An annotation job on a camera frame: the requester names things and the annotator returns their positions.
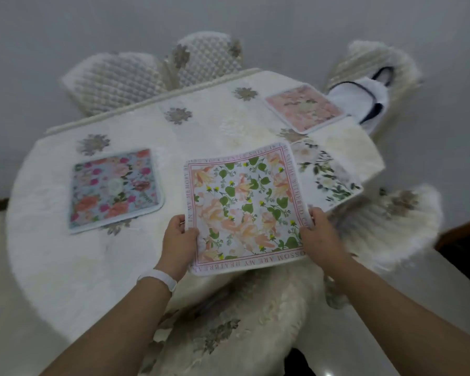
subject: slipper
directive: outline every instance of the slipper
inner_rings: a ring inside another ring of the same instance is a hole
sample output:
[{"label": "slipper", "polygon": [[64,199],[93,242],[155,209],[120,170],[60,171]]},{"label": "slipper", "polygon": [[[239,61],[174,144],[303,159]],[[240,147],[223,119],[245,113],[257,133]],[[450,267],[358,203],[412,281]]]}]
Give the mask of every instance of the slipper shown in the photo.
[{"label": "slipper", "polygon": [[388,109],[388,87],[394,74],[393,67],[383,67],[372,78],[342,81],[331,87],[328,98],[371,135]]}]

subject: pink floral placemat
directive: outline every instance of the pink floral placemat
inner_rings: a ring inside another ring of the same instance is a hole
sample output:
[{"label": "pink floral placemat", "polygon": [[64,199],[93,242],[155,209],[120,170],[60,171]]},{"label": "pink floral placemat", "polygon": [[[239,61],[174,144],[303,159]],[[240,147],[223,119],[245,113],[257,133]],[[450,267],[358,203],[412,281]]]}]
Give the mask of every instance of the pink floral placemat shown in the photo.
[{"label": "pink floral placemat", "polygon": [[69,228],[72,233],[91,230],[148,214],[163,202],[150,149],[78,163]]},{"label": "pink floral placemat", "polygon": [[267,96],[265,102],[300,134],[313,132],[345,116],[338,106],[308,84]]},{"label": "pink floral placemat", "polygon": [[196,275],[261,268],[304,256],[311,219],[289,146],[276,143],[184,166],[187,225],[200,235]]}]

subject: hand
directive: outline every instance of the hand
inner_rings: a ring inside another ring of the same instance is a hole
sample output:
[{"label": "hand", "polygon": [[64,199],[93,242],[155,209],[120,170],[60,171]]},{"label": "hand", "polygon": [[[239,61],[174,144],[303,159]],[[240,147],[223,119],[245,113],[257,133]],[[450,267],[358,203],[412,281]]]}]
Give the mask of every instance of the hand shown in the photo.
[{"label": "hand", "polygon": [[184,231],[184,215],[173,216],[165,230],[162,256],[155,269],[169,274],[179,282],[195,257],[197,236],[197,228]]},{"label": "hand", "polygon": [[326,214],[320,208],[313,208],[310,214],[315,222],[311,228],[301,227],[303,249],[315,264],[330,274],[338,263],[350,259],[338,233],[327,220]]}]

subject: black strap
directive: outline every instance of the black strap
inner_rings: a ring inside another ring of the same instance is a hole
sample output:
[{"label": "black strap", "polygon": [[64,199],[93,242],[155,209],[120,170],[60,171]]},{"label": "black strap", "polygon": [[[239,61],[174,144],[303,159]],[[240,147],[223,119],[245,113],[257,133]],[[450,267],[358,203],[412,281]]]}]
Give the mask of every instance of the black strap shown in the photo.
[{"label": "black strap", "polygon": [[370,119],[376,117],[377,115],[379,115],[379,114],[383,111],[383,104],[377,102],[376,96],[375,96],[370,90],[368,90],[367,88],[365,88],[362,84],[358,84],[358,83],[356,83],[356,82],[354,82],[354,81],[342,81],[342,82],[340,82],[340,83],[338,83],[338,84],[335,84],[335,85],[333,85],[333,86],[329,89],[329,92],[331,92],[331,90],[332,90],[334,87],[336,87],[336,86],[338,86],[338,85],[340,85],[340,84],[345,84],[345,83],[350,83],[350,84],[356,85],[357,87],[359,87],[359,88],[363,89],[365,92],[367,92],[367,93],[370,95],[370,97],[372,98],[372,108],[371,108],[370,112],[366,115],[366,117],[364,117],[364,119],[359,123],[360,125],[362,125],[363,123],[365,123],[367,120],[370,120]]},{"label": "black strap", "polygon": [[389,74],[389,79],[385,82],[385,87],[388,87],[395,77],[395,68],[393,66],[385,66],[378,70],[376,74],[374,74],[371,79],[378,80],[379,76],[382,74],[383,71],[387,71]]}]

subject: round table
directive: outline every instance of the round table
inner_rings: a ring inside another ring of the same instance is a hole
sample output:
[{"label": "round table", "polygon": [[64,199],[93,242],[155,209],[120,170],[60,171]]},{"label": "round table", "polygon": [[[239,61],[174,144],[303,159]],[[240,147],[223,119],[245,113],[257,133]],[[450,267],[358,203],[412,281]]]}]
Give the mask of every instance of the round table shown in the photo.
[{"label": "round table", "polygon": [[[74,341],[132,288],[141,272],[156,264],[169,219],[186,210],[187,160],[299,139],[259,99],[298,84],[283,75],[250,69],[48,130],[19,170],[6,218],[12,271],[41,318]],[[168,114],[171,109],[184,109],[191,116],[177,121]],[[309,136],[363,182],[384,168],[375,145],[349,117]],[[70,234],[73,165],[145,147],[151,148],[157,164],[163,208]],[[187,273],[167,311],[202,301],[235,276]]]}]

